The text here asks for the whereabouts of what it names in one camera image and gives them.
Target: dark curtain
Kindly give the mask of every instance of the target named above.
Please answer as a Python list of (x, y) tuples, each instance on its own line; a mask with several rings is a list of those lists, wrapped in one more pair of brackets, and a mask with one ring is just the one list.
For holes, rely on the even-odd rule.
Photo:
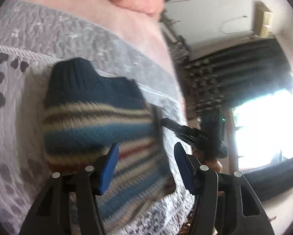
[(213, 108), (232, 108), (286, 88), (293, 90), (290, 65), (276, 39), (262, 39), (188, 62), (187, 93), (196, 115)]
[(271, 199), (293, 187), (293, 158), (243, 172), (243, 175), (260, 201)]

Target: blue gripper pad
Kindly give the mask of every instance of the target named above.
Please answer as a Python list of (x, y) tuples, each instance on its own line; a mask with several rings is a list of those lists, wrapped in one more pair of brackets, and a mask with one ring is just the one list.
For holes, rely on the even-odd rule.
[(114, 143), (107, 154), (106, 163), (100, 174), (100, 186), (98, 187), (98, 191), (101, 195), (103, 195), (103, 193), (109, 188), (109, 184), (112, 180), (114, 170), (118, 162), (118, 156), (119, 146)]
[(185, 188), (192, 194), (196, 194), (194, 186), (194, 168), (180, 142), (174, 147), (175, 160), (181, 174), (181, 178)]

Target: metal screw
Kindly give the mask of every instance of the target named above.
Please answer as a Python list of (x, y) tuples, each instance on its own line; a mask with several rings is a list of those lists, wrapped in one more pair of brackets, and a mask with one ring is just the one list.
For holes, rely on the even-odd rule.
[(59, 172), (54, 172), (52, 175), (52, 177), (55, 179), (59, 178), (60, 176), (61, 176), (61, 174)]
[(242, 176), (242, 173), (241, 173), (240, 171), (236, 170), (236, 171), (234, 172), (234, 176), (237, 177), (237, 178), (239, 178), (239, 177)]
[(207, 171), (209, 170), (209, 167), (207, 165), (201, 165), (200, 170)]
[(85, 170), (87, 172), (94, 171), (94, 167), (92, 165), (86, 166)]

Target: blue stripe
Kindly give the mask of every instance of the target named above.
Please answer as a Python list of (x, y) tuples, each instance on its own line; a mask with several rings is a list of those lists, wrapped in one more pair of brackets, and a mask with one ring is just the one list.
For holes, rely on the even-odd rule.
[(103, 220), (114, 214), (132, 197), (146, 191), (159, 178), (163, 178), (169, 173), (169, 166), (164, 164), (157, 170), (154, 170), (154, 173), (151, 174), (147, 179), (141, 181), (138, 184), (135, 184), (133, 187), (128, 187), (125, 190), (118, 192), (113, 198), (107, 200), (105, 203), (99, 206), (99, 212)]
[(49, 155), (88, 153), (89, 149), (102, 149), (113, 143), (132, 141), (151, 136), (152, 123), (109, 124), (50, 131), (43, 134)]
[(128, 172), (128, 171), (130, 171), (130, 170), (132, 170), (132, 169), (134, 169), (134, 168), (142, 165), (143, 163), (145, 163), (145, 162), (149, 161), (150, 159), (154, 158), (160, 152), (161, 152), (161, 149), (157, 149), (156, 151), (152, 152), (149, 156), (141, 159), (140, 161), (138, 161), (136, 163), (133, 163), (133, 164), (127, 166), (126, 168), (122, 169), (122, 170), (116, 171), (114, 173), (114, 176), (113, 177), (114, 178), (119, 177), (122, 174), (124, 174), (124, 173), (126, 173), (126, 172)]

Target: striped knitted hat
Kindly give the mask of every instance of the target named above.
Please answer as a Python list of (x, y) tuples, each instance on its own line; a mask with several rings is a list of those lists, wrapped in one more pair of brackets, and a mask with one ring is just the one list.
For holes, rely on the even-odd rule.
[(50, 169), (69, 174), (119, 144), (110, 188), (98, 198), (107, 232), (130, 223), (175, 190), (166, 152), (135, 81), (105, 78), (82, 58), (54, 65), (45, 99), (43, 137)]

